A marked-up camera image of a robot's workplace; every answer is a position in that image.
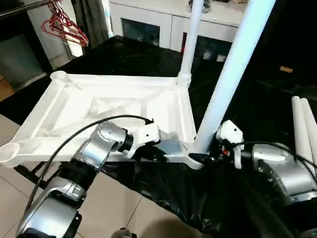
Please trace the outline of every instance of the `red wire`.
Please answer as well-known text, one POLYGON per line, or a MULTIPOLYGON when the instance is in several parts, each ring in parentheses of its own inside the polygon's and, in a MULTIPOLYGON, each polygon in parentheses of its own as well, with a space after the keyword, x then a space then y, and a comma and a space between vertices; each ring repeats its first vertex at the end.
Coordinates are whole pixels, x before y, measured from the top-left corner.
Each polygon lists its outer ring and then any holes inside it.
POLYGON ((42 31, 81 46, 88 46, 89 40, 85 33, 69 19, 68 15, 60 7, 60 0, 51 0, 49 9, 53 15, 49 20, 42 23, 42 31))

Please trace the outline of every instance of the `table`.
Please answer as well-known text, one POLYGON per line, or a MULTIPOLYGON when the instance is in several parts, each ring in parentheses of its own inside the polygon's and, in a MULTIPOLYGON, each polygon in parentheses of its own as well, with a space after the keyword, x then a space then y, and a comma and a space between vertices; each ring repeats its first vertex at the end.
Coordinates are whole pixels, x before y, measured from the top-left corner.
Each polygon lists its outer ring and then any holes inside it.
MULTIPOLYGON (((114 37, 57 70, 67 73, 176 77, 179 52, 114 37)), ((317 87, 310 79, 250 64, 225 115, 245 140, 284 143, 294 147, 291 97, 307 97, 317 116, 317 87)), ((194 59, 189 88, 198 128, 223 63, 194 59)), ((0 114, 22 124, 49 83, 49 76, 0 103, 0 114)), ((292 237, 289 214, 258 173, 209 165, 194 171, 183 164, 109 163, 103 172, 176 214, 185 223, 214 237, 292 237)))

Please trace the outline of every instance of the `white plastic tube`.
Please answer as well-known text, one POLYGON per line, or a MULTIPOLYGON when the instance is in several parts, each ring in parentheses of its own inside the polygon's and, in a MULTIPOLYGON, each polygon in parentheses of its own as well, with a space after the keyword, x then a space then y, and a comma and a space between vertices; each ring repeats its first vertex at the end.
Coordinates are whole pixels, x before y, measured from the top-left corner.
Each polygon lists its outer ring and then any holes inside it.
POLYGON ((301 99, 313 161, 317 165, 317 124, 306 98, 301 99))
POLYGON ((226 63, 205 112, 194 153, 208 153, 214 134, 220 126, 254 48, 261 36, 275 0, 250 0, 245 16, 231 46, 226 63))
POLYGON ((111 25, 111 18, 110 18, 110 4, 109 0, 102 0, 102 4, 104 7, 107 29, 108 29, 108 36, 109 38, 113 37, 112 25, 111 25))
MULTIPOLYGON (((305 117, 301 99, 297 96, 292 97, 293 108, 293 122, 294 122, 294 135, 295 135, 295 148, 296 153, 313 162, 313 156, 308 139, 308 133, 305 124, 305 117)), ((311 171, 315 174, 313 166, 308 165, 311 171)))
POLYGON ((187 34, 182 66, 178 74, 178 83, 189 84, 192 80, 192 64, 196 48, 200 20, 203 14, 204 0, 193 0, 190 27, 187 34))

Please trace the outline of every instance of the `metal rack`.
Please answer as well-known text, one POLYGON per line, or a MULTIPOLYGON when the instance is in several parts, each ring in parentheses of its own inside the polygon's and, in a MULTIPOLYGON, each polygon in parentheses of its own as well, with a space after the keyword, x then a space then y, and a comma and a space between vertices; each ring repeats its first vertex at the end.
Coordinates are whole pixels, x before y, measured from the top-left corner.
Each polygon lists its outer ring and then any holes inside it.
POLYGON ((23 5, 23 6, 19 6, 16 7, 14 9, 10 9, 10 10, 6 10, 6 11, 2 11, 0 12, 0 20, 11 17, 11 16, 15 16, 18 15, 22 12, 31 10, 31 9, 35 9, 41 6, 45 6, 47 4, 50 3, 50 0, 42 0, 42 1, 38 1, 35 3, 31 3, 31 4, 27 4, 27 5, 23 5))

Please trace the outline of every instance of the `white cabinet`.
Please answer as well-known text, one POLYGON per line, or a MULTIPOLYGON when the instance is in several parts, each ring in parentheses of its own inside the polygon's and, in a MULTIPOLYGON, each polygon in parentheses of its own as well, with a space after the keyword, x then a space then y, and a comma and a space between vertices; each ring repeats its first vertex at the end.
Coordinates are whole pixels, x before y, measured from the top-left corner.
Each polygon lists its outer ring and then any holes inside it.
MULTIPOLYGON (((110 1, 115 35, 182 52, 190 25, 188 0, 110 1)), ((212 1, 210 11, 202 16, 195 56, 225 59, 245 7, 212 1)))
MULTIPOLYGON (((171 50, 181 52, 184 33, 188 33, 190 19, 185 17, 173 16, 171 33, 171 50)), ((220 41, 232 42, 237 32, 237 27, 201 21, 198 35, 220 41)))
POLYGON ((116 3, 110 10, 114 35, 170 47, 172 15, 116 3))

